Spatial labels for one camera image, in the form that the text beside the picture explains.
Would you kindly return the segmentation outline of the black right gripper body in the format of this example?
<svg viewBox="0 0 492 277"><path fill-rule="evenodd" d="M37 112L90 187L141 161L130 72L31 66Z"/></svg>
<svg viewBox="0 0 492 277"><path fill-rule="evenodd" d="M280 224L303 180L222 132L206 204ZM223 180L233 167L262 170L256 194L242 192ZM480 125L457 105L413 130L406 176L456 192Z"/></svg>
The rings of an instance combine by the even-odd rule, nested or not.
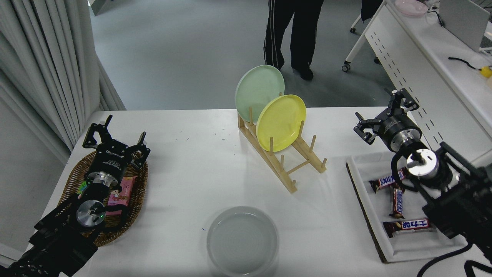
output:
<svg viewBox="0 0 492 277"><path fill-rule="evenodd" d="M375 129L388 149L400 149L406 142L420 142L420 128L406 115L393 115L381 121Z"/></svg>

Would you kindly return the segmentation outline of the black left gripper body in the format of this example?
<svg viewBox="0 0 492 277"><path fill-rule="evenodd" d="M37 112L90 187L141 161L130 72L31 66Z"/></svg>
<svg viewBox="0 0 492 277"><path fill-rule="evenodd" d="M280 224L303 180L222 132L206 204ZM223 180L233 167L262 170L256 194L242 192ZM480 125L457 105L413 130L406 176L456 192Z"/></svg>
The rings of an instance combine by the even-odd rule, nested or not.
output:
<svg viewBox="0 0 492 277"><path fill-rule="evenodd" d="M97 146L96 155L91 164L91 179L100 172L121 180L130 160L126 144L117 140L102 142Z"/></svg>

